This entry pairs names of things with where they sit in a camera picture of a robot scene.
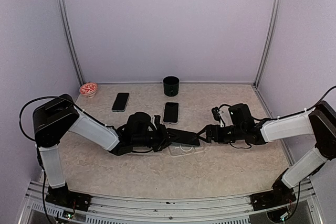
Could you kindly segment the clear phone case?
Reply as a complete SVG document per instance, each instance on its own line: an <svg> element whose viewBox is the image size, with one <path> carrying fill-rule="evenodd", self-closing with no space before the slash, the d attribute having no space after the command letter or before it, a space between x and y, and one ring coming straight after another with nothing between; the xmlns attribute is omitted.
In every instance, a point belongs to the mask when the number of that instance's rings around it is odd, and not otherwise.
<svg viewBox="0 0 336 224"><path fill-rule="evenodd" d="M180 157L186 155L193 155L202 153L207 150L207 147L204 144L200 146L189 146L189 145L182 145L182 144L172 144L168 147L170 155L173 157Z"/></svg>

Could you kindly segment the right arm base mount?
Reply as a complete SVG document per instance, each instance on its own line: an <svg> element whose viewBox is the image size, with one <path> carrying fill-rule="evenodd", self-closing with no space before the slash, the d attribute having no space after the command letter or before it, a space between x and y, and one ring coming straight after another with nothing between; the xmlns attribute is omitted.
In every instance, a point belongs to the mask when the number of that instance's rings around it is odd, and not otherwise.
<svg viewBox="0 0 336 224"><path fill-rule="evenodd" d="M252 194L250 200L254 211L264 210L268 208L278 207L296 201L294 193L289 192L285 195L277 195L273 191L265 191L262 193Z"/></svg>

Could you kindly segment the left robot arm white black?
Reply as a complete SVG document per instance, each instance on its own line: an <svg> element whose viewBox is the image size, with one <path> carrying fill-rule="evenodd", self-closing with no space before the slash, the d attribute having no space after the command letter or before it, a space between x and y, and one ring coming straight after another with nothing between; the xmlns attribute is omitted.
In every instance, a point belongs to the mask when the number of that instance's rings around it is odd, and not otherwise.
<svg viewBox="0 0 336 224"><path fill-rule="evenodd" d="M68 94L46 99L47 103L33 111L35 143L49 189L64 206L74 199L72 191L68 190L58 150L66 133L79 135L115 156L137 153L139 147L160 152L180 139L178 133L160 123L158 116L151 118L144 112L136 112L129 116L125 125L116 129L78 107Z"/></svg>

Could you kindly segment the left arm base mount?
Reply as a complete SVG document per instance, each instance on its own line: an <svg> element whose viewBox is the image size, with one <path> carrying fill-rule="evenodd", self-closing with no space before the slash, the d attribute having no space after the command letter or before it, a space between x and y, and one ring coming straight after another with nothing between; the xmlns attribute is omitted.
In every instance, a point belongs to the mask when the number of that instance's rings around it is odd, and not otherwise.
<svg viewBox="0 0 336 224"><path fill-rule="evenodd" d="M47 193L45 201L56 206L87 212L91 202L91 195L68 191L64 194Z"/></svg>

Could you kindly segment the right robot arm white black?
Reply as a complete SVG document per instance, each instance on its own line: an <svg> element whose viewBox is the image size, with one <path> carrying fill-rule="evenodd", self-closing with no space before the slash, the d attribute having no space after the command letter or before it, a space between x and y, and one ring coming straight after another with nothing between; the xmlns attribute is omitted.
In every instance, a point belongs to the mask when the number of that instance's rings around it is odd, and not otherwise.
<svg viewBox="0 0 336 224"><path fill-rule="evenodd" d="M277 140L310 140L311 149L285 170L272 185L269 201L281 204L289 190L316 173L327 161L335 159L335 110L325 100L308 109L277 118L256 120L244 103L228 106L229 126L206 125L197 137L207 143L233 144L245 141L249 146Z"/></svg>

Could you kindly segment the black phone bottom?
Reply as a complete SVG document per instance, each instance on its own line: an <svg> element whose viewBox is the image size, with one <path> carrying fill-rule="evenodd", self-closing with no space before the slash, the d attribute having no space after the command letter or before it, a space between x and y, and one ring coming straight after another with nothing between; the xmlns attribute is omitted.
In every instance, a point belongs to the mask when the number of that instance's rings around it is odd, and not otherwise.
<svg viewBox="0 0 336 224"><path fill-rule="evenodd" d="M194 132L183 131L181 140L183 141L182 145L200 146L199 139Z"/></svg>

